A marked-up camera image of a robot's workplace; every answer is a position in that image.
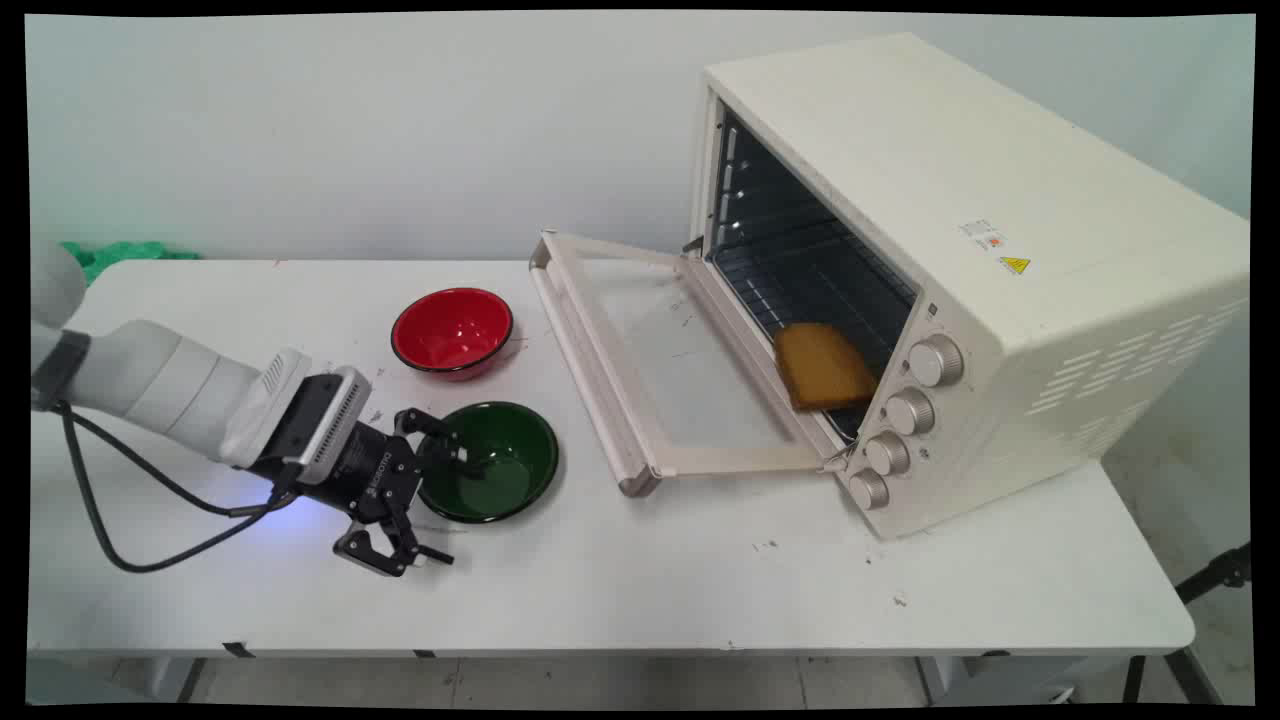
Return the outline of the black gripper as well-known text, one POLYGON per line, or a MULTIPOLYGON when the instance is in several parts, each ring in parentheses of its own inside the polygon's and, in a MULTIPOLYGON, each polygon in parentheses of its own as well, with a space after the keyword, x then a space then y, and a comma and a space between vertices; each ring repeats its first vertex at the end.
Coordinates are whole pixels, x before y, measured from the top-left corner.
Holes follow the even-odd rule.
POLYGON ((416 407, 394 415, 394 433, 357 424, 326 478, 302 484, 300 495, 347 512, 349 525, 333 544, 338 559, 399 578, 421 561, 454 564, 453 555, 425 544, 412 528, 419 469, 426 478, 480 479, 484 468, 470 457, 457 432, 416 407), (411 436, 421 436, 416 451, 407 441, 411 436))

